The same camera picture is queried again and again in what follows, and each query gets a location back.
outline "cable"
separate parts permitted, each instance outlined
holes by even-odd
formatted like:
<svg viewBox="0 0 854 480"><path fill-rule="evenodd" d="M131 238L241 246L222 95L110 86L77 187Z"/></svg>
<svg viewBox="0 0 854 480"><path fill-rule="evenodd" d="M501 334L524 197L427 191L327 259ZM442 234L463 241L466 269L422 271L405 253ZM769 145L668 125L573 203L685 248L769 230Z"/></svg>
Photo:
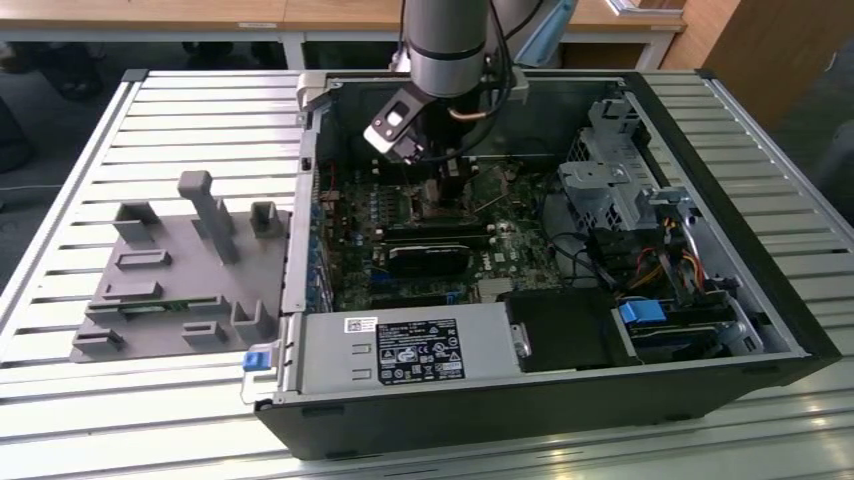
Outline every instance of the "cable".
<svg viewBox="0 0 854 480"><path fill-rule="evenodd" d="M514 35L520 33L522 29L529 25L529 23L532 23L532 20L534 20L534 17L537 16L537 12L540 12L540 9L544 6L544 3L546 3L546 0L540 0L540 2L537 2L537 5L534 5L534 9L532 10L532 13L529 13L529 16L525 17L522 22L520 22L520 25L517 25L510 30L510 32L508 32L508 35L505 35L505 40L510 40L514 37Z"/></svg>
<svg viewBox="0 0 854 480"><path fill-rule="evenodd" d="M502 90L496 101L496 105L486 112L461 113L455 108L449 108L451 117L459 122L474 122L485 118L493 117L502 109L510 98L510 91L513 90L513 58L510 57L510 48L508 47L508 40L505 40L505 30L502 29L502 23L498 19L498 11L496 10L496 3L490 1L490 18L496 27L496 36L498 39L498 51L501 54L501 66L502 66Z"/></svg>
<svg viewBox="0 0 854 480"><path fill-rule="evenodd" d="M644 257L646 257L648 253L654 251L656 249L653 247L648 247L644 250L641 250L641 255L638 255L638 261L637 261L636 276L641 275L641 267L644 266L641 262L644 262Z"/></svg>
<svg viewBox="0 0 854 480"><path fill-rule="evenodd" d="M552 240L554 241L556 238L561 238L561 237L573 237L580 242L586 242L588 240L590 240L590 237L588 235L585 235L584 233L578 233L578 232L562 232L562 233L558 233L557 235L552 236Z"/></svg>
<svg viewBox="0 0 854 480"><path fill-rule="evenodd" d="M653 271L650 273L648 273L644 278L641 278L641 280L638 280L637 282L634 282L630 286L629 286L629 290L634 290L636 288L638 288L640 286L642 286L645 283L649 283L650 281L653 281L653 279L656 277L658 277L658 275L662 273L665 269L662 268L662 266L657 266Z"/></svg>
<svg viewBox="0 0 854 480"><path fill-rule="evenodd" d="M401 2L401 32L398 33L398 55L403 54L403 18L406 17L406 0Z"/></svg>
<svg viewBox="0 0 854 480"><path fill-rule="evenodd" d="M578 252L576 252L573 254L573 257L572 257L572 260L573 260L573 278L578 278L578 256L582 253L588 253L588 249L586 248L582 248Z"/></svg>
<svg viewBox="0 0 854 480"><path fill-rule="evenodd" d="M11 192L12 190L30 190L34 188L63 188L62 185L22 185L20 187L3 187L0 192Z"/></svg>
<svg viewBox="0 0 854 480"><path fill-rule="evenodd" d="M505 103L508 102L508 98L510 98L510 90L513 89L512 87L512 82L513 82L513 59L510 58L510 49L508 48L508 42L505 41L505 30L502 29L502 24L501 21L498 20L498 12L496 10L496 4L490 1L490 16L493 18L493 23L496 25L496 32L497 32L497 37L500 37L500 51L502 54L502 57L505 58L505 62L504 62L504 72L505 72L505 78L502 81L502 94L496 102L496 105L493 106L492 111L494 111L494 113L498 113L498 111L501 110L501 108L505 106ZM483 118L486 120L489 120L489 123L483 124L485 126L481 128L481 131L478 132L478 135L475 135L475 137L470 138L469 142L465 143L457 150L454 150L450 153L446 153L445 155L441 155L438 157L430 157L430 158L423 158L421 159L422 162L443 162L446 160L451 160L453 158L459 157L461 155L463 155L466 152L469 152L469 150L471 150L473 148L475 148L478 145L481 145L481 142L483 142L483 140L486 140L486 137L490 135L490 132L493 131L493 128L496 127L496 123L497 123L497 116L496 114L489 114L485 115Z"/></svg>
<svg viewBox="0 0 854 480"><path fill-rule="evenodd" d="M544 196L540 199L540 205L537 206L538 211L537 211L537 218L540 219L540 223L541 223L541 228L544 230L544 236L546 237L546 240L552 241L552 238L549 237L549 235L546 234L546 219L545 219L545 214L546 214L546 199L549 198L549 186L552 185L552 183L556 181L556 179L558 178L558 171L556 170L552 174L549 174L549 177L546 177L546 183L544 185Z"/></svg>
<svg viewBox="0 0 854 480"><path fill-rule="evenodd" d="M597 270L597 267L594 266L594 264L590 263L588 260L582 260L582 259L578 258L578 254L580 253L586 253L588 252L586 249L582 249L576 253L570 253L564 249L564 247L561 247L556 243L552 244L552 247L556 249L556 251L561 255L564 255L566 258L569 258L573 261L573 265L578 264L582 267L585 267L588 270L590 270L594 273L594 275L597 274L598 270Z"/></svg>
<svg viewBox="0 0 854 480"><path fill-rule="evenodd" d="M689 252L688 250L682 250L682 258L685 260L688 260L692 265L694 266L694 281L697 282L697 289L702 292L704 291L704 277L705 272L704 272L704 265L702 263L700 263L700 258L697 258L692 252Z"/></svg>

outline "power supply label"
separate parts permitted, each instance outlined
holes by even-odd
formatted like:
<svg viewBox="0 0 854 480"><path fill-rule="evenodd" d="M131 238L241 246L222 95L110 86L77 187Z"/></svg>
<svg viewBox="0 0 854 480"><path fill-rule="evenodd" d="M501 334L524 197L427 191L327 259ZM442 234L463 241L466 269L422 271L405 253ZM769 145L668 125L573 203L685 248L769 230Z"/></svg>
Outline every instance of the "power supply label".
<svg viewBox="0 0 854 480"><path fill-rule="evenodd" d="M377 325L379 381L383 385L466 378L457 319Z"/></svg>

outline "blue latch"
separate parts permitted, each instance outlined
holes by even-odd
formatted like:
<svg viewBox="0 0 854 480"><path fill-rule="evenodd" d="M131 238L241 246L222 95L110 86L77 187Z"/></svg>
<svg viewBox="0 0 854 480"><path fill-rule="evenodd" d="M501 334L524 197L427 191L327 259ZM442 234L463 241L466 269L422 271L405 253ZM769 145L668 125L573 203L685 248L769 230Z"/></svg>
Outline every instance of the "blue latch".
<svg viewBox="0 0 854 480"><path fill-rule="evenodd" d="M243 371L245 372L262 372L270 370L273 365L271 352L246 352L243 356Z"/></svg>
<svg viewBox="0 0 854 480"><path fill-rule="evenodd" d="M630 300L620 306L624 323L654 323L668 320L658 300Z"/></svg>

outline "green circuit board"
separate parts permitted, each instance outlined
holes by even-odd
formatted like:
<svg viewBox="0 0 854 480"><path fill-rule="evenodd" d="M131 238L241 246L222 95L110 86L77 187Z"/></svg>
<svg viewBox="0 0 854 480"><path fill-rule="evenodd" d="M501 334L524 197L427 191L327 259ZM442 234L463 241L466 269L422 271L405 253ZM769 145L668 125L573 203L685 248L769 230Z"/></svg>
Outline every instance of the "green circuit board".
<svg viewBox="0 0 854 480"><path fill-rule="evenodd" d="M536 214L544 175L520 175L518 167L504 159L482 161L478 167L459 205L451 208L425 206L423 184L381 185L370 172L354 172L337 200L323 202L322 197L323 208L331 212L325 233L337 311L419 306L421 301L430 305L479 303L477 285L489 279L508 278L516 290L561 287L562 275ZM430 221L483 224L489 242L473 248L463 274L395 279L385 268L389 246L377 230Z"/></svg>

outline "floor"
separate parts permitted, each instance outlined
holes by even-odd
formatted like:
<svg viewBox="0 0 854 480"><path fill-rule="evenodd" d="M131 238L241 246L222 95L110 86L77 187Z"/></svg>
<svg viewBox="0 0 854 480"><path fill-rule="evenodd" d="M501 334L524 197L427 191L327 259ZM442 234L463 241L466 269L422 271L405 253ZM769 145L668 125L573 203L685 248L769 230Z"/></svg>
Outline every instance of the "floor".
<svg viewBox="0 0 854 480"><path fill-rule="evenodd" d="M59 190L52 186L62 185L69 175L125 70L189 68L189 56L179 44L95 45L93 50L103 55L99 71L107 87L99 97L87 102L63 100L39 73L0 73L0 97L38 148L38 155L27 165L0 174L0 201L4 203L0 210L0 289L51 207ZM249 45L237 45L222 68L254 67L257 63ZM854 119L854 42L840 52L833 68L773 132L776 141L808 174L816 169L838 125L850 119ZM854 164L825 191L849 221L854 219L854 191L848 188L850 179L854 179ZM3 190L27 185L47 187Z"/></svg>

